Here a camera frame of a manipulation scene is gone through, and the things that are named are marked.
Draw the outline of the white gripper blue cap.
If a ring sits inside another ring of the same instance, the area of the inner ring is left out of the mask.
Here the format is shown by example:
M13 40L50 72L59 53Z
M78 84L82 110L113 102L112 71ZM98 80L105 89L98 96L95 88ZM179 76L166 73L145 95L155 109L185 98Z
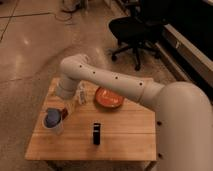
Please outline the white gripper blue cap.
M43 119L43 126L50 132L60 135L63 132L63 121L60 110L48 108Z

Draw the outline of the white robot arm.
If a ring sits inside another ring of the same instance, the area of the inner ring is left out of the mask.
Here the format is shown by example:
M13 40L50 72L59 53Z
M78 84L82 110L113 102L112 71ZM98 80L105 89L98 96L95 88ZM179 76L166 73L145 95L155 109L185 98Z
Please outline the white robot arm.
M167 85L97 68L85 54L64 58L56 95L71 99L83 80L107 88L156 114L157 171L213 171L213 108L198 86Z

